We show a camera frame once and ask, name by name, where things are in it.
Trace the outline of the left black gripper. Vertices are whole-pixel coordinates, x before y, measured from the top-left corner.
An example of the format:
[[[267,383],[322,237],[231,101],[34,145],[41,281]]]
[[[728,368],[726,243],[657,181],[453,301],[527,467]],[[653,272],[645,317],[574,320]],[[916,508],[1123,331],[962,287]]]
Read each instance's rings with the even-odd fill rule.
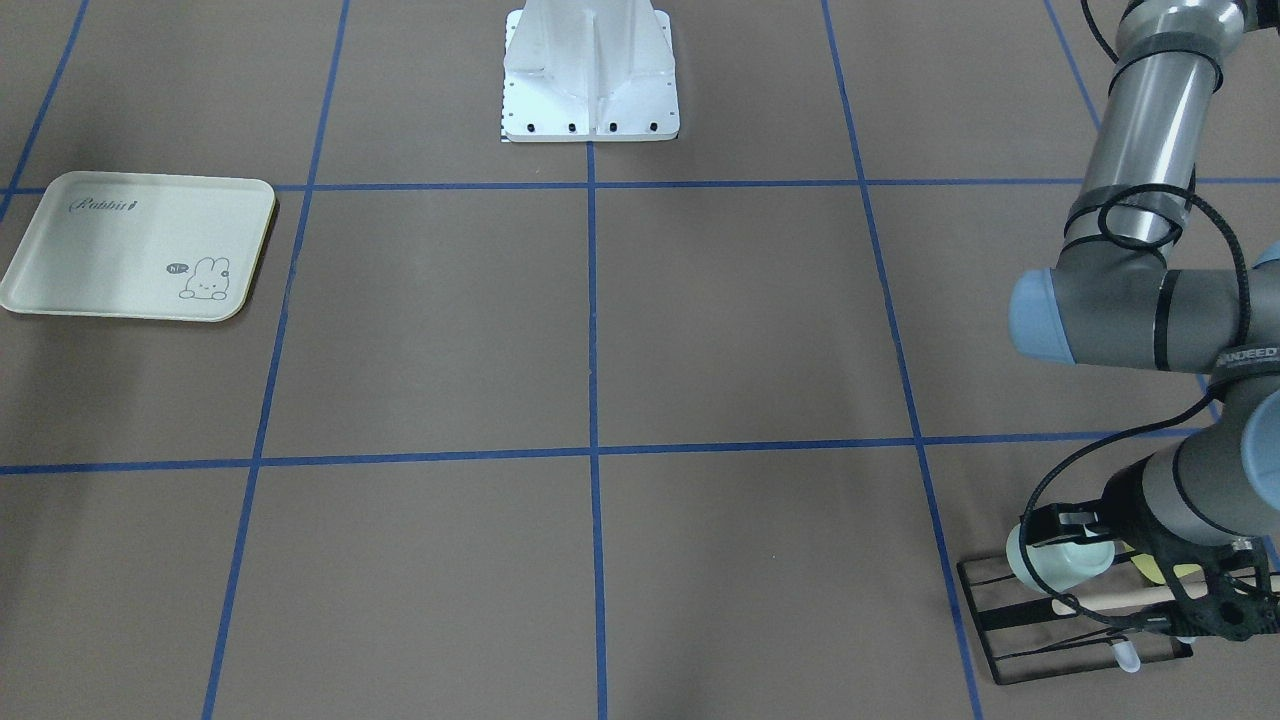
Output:
[[[1098,498],[1033,509],[1021,520],[1020,537],[1029,547],[1121,541],[1148,550],[1158,524],[1140,488],[1142,479],[1142,470],[1121,470]]]

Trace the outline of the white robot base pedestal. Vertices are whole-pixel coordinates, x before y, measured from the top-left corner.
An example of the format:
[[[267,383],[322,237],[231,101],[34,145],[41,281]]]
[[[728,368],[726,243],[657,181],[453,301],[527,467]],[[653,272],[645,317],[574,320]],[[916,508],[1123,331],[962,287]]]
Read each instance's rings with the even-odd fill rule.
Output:
[[[527,1],[504,22],[500,137],[655,142],[681,131],[668,13],[649,1]]]

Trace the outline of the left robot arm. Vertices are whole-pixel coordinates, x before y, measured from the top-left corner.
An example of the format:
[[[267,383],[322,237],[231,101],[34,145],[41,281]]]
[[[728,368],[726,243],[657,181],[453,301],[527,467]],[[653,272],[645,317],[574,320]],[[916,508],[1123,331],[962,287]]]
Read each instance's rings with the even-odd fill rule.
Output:
[[[1221,420],[1103,491],[1100,520],[1135,547],[1277,530],[1277,250],[1244,272],[1169,265],[1226,60],[1276,27],[1275,1],[1132,3],[1059,260],[1012,291],[1010,334],[1028,357],[1213,377]]]

